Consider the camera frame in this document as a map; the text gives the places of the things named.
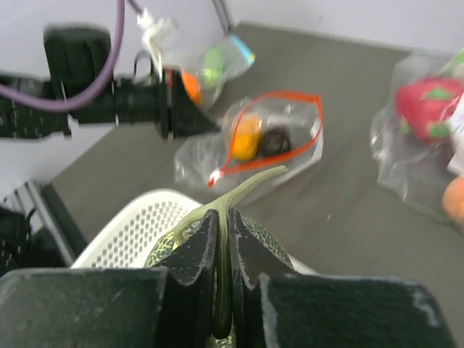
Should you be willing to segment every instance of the peach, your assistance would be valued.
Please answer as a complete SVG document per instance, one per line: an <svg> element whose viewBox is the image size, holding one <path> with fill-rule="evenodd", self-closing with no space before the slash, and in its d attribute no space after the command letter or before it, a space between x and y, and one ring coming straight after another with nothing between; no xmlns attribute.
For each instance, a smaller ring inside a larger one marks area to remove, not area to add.
<svg viewBox="0 0 464 348"><path fill-rule="evenodd" d="M444 211L456 222L464 224L464 178L457 177L444 191Z"/></svg>

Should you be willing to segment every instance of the gray table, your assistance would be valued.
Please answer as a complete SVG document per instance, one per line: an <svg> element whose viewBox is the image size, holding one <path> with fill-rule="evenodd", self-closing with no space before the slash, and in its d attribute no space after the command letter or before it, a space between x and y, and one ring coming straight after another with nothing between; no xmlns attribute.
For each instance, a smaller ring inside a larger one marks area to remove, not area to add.
<svg viewBox="0 0 464 348"><path fill-rule="evenodd" d="M257 62L226 87L216 115L243 96L292 89L321 94L326 117L320 164L242 210L318 272L424 283L464 346L464 236L378 187L370 158L370 120L386 103L393 66L407 52L248 25L236 32ZM172 188L204 203L212 198L174 184L180 145L163 142L151 125L116 128L52 186L90 241L146 191Z"/></svg>

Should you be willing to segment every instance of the white paper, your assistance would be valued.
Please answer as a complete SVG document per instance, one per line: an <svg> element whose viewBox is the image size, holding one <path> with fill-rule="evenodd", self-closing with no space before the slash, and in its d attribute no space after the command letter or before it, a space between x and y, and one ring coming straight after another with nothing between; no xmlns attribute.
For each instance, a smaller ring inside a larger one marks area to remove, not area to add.
<svg viewBox="0 0 464 348"><path fill-rule="evenodd" d="M448 170L456 175L464 175L464 94L447 124L451 130L451 141L455 149L455 155L449 161Z"/></svg>

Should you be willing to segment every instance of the white connector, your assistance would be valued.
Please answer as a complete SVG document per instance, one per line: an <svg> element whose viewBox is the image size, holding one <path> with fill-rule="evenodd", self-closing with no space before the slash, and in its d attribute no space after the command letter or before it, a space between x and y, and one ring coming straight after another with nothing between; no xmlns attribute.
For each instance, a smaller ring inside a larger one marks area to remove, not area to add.
<svg viewBox="0 0 464 348"><path fill-rule="evenodd" d="M173 38L178 27L172 18L155 22L147 9L137 16L137 25L144 31L142 45L152 56L159 80L162 80L162 47Z"/></svg>

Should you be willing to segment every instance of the dark fruit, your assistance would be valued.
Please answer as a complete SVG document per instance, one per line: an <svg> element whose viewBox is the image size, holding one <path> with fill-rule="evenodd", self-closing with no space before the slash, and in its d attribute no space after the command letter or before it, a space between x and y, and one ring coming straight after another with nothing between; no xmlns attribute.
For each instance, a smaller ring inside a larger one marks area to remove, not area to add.
<svg viewBox="0 0 464 348"><path fill-rule="evenodd" d="M291 151L289 130L286 127L273 128L264 133L260 153L264 157L276 156Z"/></svg>

